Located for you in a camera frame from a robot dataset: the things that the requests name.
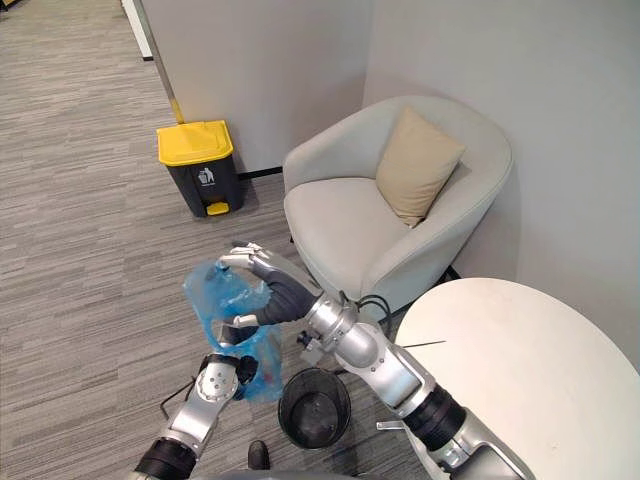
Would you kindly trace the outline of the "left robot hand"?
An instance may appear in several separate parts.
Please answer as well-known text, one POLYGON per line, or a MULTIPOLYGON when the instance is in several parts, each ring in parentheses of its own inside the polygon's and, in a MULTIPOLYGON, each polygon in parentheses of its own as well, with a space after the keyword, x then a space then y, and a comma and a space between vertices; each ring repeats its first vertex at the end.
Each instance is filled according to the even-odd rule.
POLYGON ((223 325, 218 338, 219 345, 224 349, 218 354, 223 363, 231 365, 235 369, 237 379, 241 385, 249 384, 255 377, 259 362, 252 353, 241 353, 234 356, 227 352, 231 347, 249 340, 258 330, 257 326, 235 328, 223 325))

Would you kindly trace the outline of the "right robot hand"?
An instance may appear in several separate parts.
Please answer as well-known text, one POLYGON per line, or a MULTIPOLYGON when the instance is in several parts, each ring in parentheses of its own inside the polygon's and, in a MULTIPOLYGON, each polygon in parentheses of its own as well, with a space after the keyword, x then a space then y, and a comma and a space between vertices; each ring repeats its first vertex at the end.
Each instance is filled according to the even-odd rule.
POLYGON ((313 278, 285 257, 252 242, 236 242, 218 259, 223 268, 244 268, 263 280, 271 290, 264 307, 225 319, 232 328, 293 322, 304 318, 323 290, 313 278))

